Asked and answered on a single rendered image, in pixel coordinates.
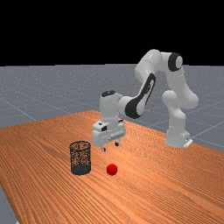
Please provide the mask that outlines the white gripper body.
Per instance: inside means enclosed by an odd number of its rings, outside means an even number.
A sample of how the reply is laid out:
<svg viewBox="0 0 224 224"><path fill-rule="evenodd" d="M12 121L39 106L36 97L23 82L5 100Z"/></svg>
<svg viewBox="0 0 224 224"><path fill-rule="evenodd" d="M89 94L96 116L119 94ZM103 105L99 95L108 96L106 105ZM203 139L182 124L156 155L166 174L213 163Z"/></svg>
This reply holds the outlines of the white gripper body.
<svg viewBox="0 0 224 224"><path fill-rule="evenodd" d="M101 147L112 141L121 142L121 138L126 135L126 124L124 120L113 120L109 122L98 121L93 125L92 143Z"/></svg>

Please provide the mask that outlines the red ball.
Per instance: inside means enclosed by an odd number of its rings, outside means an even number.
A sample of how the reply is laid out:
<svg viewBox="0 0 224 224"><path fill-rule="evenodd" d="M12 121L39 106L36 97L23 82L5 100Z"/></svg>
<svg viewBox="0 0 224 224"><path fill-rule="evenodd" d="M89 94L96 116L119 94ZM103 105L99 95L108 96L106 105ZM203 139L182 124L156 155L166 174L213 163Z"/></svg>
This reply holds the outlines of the red ball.
<svg viewBox="0 0 224 224"><path fill-rule="evenodd" d="M116 175L117 171L118 171L118 168L115 164L109 164L107 166L107 174L108 175L114 176L114 175Z"/></svg>

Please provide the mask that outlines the dark mesh basket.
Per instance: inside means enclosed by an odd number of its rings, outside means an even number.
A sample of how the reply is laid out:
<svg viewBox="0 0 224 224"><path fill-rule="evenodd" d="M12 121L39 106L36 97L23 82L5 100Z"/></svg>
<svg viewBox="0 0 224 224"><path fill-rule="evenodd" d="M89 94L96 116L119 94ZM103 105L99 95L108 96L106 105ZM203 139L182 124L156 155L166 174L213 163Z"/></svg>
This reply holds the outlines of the dark mesh basket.
<svg viewBox="0 0 224 224"><path fill-rule="evenodd" d="M91 172L91 143L77 141L70 144L70 165L74 175Z"/></svg>

